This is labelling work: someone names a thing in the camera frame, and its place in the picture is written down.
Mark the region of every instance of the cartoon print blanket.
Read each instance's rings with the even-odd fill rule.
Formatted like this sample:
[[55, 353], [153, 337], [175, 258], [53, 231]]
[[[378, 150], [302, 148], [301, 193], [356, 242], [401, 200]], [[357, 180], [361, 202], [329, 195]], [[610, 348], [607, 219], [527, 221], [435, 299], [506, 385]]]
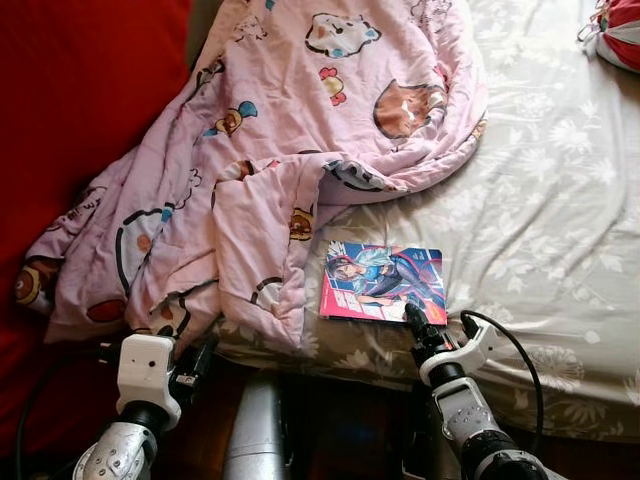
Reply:
[[46, 341], [126, 326], [181, 350], [221, 314], [289, 348], [313, 232], [427, 188], [484, 130], [468, 7], [267, 0], [142, 143], [27, 253], [17, 301]]

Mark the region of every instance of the red cushion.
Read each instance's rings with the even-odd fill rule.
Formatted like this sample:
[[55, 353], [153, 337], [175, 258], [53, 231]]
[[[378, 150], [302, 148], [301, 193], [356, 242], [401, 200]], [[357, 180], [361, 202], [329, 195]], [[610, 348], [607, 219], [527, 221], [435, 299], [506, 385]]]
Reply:
[[[28, 246], [78, 191], [142, 137], [187, 78], [190, 0], [0, 2], [0, 456], [59, 349], [11, 305]], [[95, 362], [56, 376], [30, 416], [27, 451], [88, 446], [113, 414], [115, 376]]]

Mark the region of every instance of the wooden floor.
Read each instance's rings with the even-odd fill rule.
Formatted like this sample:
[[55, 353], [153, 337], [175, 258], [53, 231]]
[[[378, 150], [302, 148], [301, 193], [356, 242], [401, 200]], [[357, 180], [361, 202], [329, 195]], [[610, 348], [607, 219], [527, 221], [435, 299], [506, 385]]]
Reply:
[[[154, 480], [221, 478], [243, 386], [253, 370], [217, 359], [193, 408], [166, 434]], [[397, 477], [408, 396], [340, 381], [289, 378], [298, 456], [296, 478], [373, 480]], [[308, 431], [300, 431], [304, 425]], [[521, 445], [528, 434], [510, 432]], [[640, 445], [545, 437], [538, 457], [570, 480], [637, 480]]]

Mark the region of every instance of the blue-haired character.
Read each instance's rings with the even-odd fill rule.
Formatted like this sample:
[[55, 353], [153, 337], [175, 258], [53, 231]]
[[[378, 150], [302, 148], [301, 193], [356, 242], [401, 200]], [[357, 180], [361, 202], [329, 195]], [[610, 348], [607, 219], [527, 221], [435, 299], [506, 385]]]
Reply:
[[[330, 259], [327, 273], [338, 281], [351, 282], [360, 303], [391, 305], [403, 300], [425, 309], [425, 302], [433, 302], [444, 309], [444, 298], [421, 280], [416, 266], [401, 252], [393, 247], [365, 248], [355, 259]], [[424, 268], [434, 269], [430, 263]], [[429, 273], [437, 277], [435, 270]]]

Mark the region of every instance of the white bed sheet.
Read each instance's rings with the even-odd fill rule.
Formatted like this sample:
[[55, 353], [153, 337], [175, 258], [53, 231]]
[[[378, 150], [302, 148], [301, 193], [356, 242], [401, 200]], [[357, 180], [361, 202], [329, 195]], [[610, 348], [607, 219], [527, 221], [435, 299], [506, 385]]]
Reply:
[[[318, 317], [324, 256], [329, 240], [439, 248], [452, 326], [470, 308], [518, 336], [545, 386], [546, 433], [638, 441], [640, 77], [576, 43], [590, 1], [470, 4], [490, 89], [476, 156], [428, 191], [351, 208], [316, 234], [302, 351], [281, 352], [220, 322], [220, 353], [258, 367], [407, 385], [417, 373], [407, 331]], [[225, 1], [199, 68], [245, 8]], [[505, 346], [476, 377], [499, 418], [532, 429], [523, 367]]]

